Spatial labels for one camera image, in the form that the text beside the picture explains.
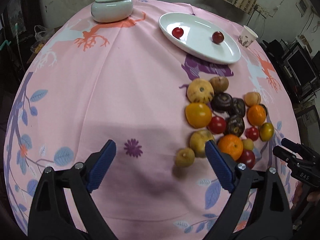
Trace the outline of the green yellow tomato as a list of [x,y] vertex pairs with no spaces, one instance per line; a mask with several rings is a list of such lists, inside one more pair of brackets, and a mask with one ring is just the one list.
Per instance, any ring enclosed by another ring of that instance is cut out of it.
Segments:
[[269,141],[274,135],[274,126],[270,122],[264,123],[259,127],[259,134],[262,141]]

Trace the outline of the dark red plum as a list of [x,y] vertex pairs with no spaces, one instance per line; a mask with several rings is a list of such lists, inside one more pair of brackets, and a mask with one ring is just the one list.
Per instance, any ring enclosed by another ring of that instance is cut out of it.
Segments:
[[248,168],[252,169],[255,165],[255,155],[252,150],[244,149],[237,163],[243,163]]

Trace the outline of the small orange mandarin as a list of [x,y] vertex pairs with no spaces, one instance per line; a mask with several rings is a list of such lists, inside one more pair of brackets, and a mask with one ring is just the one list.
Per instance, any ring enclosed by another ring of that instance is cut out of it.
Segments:
[[230,155],[237,161],[244,150],[242,140],[233,134],[228,134],[218,140],[217,146],[222,153]]

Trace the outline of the tan longan fruit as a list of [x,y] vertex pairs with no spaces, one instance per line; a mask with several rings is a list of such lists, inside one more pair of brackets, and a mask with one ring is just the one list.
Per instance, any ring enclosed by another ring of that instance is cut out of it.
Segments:
[[243,148],[244,150],[249,150],[249,151],[253,151],[254,149],[254,142],[252,139],[244,139],[242,140],[242,144],[243,144]]

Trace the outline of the small spotted pepino melon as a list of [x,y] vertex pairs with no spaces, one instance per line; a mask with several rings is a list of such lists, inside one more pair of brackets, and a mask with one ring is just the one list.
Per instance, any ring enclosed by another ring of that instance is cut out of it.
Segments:
[[207,129],[194,132],[189,140],[189,146],[194,151],[195,157],[205,158],[205,145],[207,141],[215,140],[212,133]]

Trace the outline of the small tan longan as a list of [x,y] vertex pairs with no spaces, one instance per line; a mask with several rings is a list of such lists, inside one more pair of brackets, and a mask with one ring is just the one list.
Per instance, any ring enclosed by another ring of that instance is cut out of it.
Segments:
[[178,167],[189,167],[194,163],[195,153],[191,148],[179,150],[175,155],[175,165]]

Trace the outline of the large orange mandarin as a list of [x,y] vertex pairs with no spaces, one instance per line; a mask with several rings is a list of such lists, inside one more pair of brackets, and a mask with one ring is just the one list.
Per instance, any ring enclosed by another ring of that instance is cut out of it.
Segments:
[[261,105],[253,105],[247,111],[247,119],[252,126],[261,126],[266,120],[266,111]]

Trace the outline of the small red cherry tomato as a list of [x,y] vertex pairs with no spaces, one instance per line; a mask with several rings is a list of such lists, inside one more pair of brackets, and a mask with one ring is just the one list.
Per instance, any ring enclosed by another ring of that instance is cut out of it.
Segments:
[[226,121],[224,118],[220,116],[214,116],[212,117],[210,123],[208,124],[207,128],[213,133],[213,134],[222,134],[226,130]]

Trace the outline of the striped pepino melon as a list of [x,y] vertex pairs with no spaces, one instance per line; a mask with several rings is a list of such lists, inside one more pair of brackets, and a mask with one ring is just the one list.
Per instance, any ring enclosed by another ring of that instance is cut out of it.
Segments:
[[244,96],[244,101],[248,107],[259,105],[261,103],[261,95],[258,92],[248,92]]

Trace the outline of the orange yellow tomato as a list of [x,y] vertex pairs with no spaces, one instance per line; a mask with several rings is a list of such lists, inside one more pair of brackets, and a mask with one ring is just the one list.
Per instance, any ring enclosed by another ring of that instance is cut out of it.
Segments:
[[212,111],[204,103],[190,103],[185,108],[185,117],[193,128],[204,128],[212,119]]

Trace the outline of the brown round fruit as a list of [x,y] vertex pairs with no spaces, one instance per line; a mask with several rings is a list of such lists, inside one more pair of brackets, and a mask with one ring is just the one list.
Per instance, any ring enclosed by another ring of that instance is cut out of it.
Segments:
[[209,80],[215,94],[225,92],[229,87],[229,81],[224,76],[216,76]]

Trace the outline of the hidden red cherry tomato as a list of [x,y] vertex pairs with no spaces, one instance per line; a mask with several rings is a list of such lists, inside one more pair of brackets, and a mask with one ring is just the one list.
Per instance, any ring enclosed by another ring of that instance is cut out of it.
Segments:
[[222,32],[216,31],[212,34],[212,41],[215,44],[221,44],[224,41],[225,37]]

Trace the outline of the black monitor on shelf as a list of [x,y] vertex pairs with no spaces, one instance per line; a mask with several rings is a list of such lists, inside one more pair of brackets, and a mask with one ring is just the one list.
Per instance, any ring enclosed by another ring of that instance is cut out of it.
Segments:
[[285,56],[285,66],[297,83],[303,88],[317,79],[311,57],[303,47],[296,43]]

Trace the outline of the pink patterned tablecloth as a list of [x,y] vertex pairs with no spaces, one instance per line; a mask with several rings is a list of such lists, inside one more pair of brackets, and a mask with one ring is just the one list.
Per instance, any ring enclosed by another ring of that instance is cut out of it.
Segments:
[[116,157],[92,197],[119,239],[202,239],[229,193],[206,159],[174,170],[193,128],[185,119],[186,86],[216,75],[228,93],[261,95],[275,133],[256,141],[255,169],[275,167],[292,199],[296,181],[272,154],[282,138],[299,141],[285,89],[259,43],[241,47],[226,67],[199,60],[173,45],[158,26],[168,12],[212,22],[238,38],[242,26],[183,3],[134,0],[132,15],[98,24],[90,7],[75,14],[32,62],[15,97],[4,145],[7,193],[16,222],[27,231],[31,202],[43,169],[72,167],[108,140]]

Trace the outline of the white oval plate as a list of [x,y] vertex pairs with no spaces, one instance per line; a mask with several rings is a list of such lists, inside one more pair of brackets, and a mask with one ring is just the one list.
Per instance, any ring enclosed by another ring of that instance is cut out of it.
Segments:
[[[234,64],[241,58],[241,52],[235,40],[217,25],[197,16],[181,12],[169,12],[162,15],[158,25],[166,38],[199,59],[216,64]],[[184,34],[180,39],[172,36],[172,30],[180,27]],[[223,33],[225,39],[221,44],[212,41],[216,31]]]

